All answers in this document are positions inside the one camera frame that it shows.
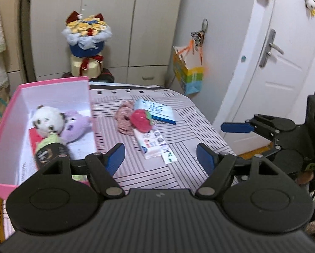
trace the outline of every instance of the gift box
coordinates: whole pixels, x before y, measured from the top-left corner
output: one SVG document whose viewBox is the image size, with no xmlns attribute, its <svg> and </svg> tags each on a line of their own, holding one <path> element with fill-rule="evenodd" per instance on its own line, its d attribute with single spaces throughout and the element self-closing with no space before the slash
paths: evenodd
<svg viewBox="0 0 315 253">
<path fill-rule="evenodd" d="M 103 69 L 101 53 L 93 57 L 79 58 L 71 56 L 71 73 L 74 77 L 88 76 L 89 79 L 98 77 Z"/>
<path fill-rule="evenodd" d="M 30 142 L 32 116 L 39 105 L 62 112 L 76 110 L 92 116 L 88 77 L 72 77 L 20 85 L 0 123 L 0 198 L 8 195 L 37 171 Z M 83 137 L 67 145 L 70 158 L 84 159 L 96 152 L 93 123 Z"/>
</svg>

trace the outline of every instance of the strawberry plush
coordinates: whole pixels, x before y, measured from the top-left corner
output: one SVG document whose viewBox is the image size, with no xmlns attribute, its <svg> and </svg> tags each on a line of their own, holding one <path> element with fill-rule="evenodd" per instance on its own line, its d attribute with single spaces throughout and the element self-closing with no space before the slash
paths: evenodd
<svg viewBox="0 0 315 253">
<path fill-rule="evenodd" d="M 143 109 L 135 110 L 130 116 L 130 121 L 142 133 L 149 132 L 153 126 L 152 116 Z"/>
</svg>

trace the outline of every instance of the blue and white box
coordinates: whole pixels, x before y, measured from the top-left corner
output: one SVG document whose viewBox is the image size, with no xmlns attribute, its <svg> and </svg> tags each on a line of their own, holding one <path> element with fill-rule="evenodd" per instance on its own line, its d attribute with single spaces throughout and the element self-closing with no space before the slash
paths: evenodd
<svg viewBox="0 0 315 253">
<path fill-rule="evenodd" d="M 139 99 L 135 102 L 134 110 L 144 109 L 150 112 L 153 120 L 176 124 L 173 109 L 170 106 Z"/>
</svg>

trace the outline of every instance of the pink box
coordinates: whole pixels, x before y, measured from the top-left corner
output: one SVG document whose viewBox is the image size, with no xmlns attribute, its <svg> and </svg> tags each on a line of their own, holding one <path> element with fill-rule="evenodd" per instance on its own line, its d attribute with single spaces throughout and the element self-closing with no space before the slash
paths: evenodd
<svg viewBox="0 0 315 253">
<path fill-rule="evenodd" d="M 31 118 L 39 105 L 56 107 L 62 112 L 77 110 L 91 117 L 88 77 L 26 83 L 17 88 L 0 123 L 0 197 L 3 200 L 37 170 L 28 130 L 32 128 Z M 68 144 L 72 159 L 83 159 L 96 152 L 92 130 Z"/>
</svg>

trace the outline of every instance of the door handle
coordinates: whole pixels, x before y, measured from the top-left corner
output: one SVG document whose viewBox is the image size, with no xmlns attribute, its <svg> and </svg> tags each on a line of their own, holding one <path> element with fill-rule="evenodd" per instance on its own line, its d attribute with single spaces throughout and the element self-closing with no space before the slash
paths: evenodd
<svg viewBox="0 0 315 253">
<path fill-rule="evenodd" d="M 142 80 L 144 81 L 149 81 L 149 80 L 154 80 L 155 76 L 150 76 L 150 77 L 142 77 Z"/>
<path fill-rule="evenodd" d="M 261 68 L 265 67 L 266 62 L 268 61 L 268 58 L 270 56 L 272 56 L 272 52 L 271 52 L 272 48 L 274 50 L 277 50 L 280 54 L 284 55 L 284 51 L 273 43 L 275 36 L 276 36 L 276 31 L 274 29 L 271 29 L 270 33 L 269 33 L 268 40 L 266 41 L 263 56 L 262 56 L 261 61 L 259 63 L 259 67 L 261 67 Z"/>
<path fill-rule="evenodd" d="M 269 43 L 269 45 L 271 46 L 271 48 L 277 50 L 280 54 L 284 55 L 284 51 L 279 48 L 277 45 L 275 45 L 274 43 Z"/>
</svg>

